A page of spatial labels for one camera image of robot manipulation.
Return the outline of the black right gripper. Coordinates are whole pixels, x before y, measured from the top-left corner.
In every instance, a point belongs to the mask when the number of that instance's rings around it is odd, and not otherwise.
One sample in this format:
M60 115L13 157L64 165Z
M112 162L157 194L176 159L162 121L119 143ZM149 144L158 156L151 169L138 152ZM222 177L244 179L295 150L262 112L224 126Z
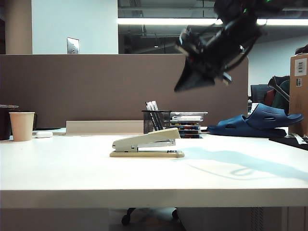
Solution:
M185 64L175 92L215 85L215 79L232 82L227 73L229 62L243 52L244 35L241 29L226 26L209 41L191 30L181 32L176 48L185 54Z

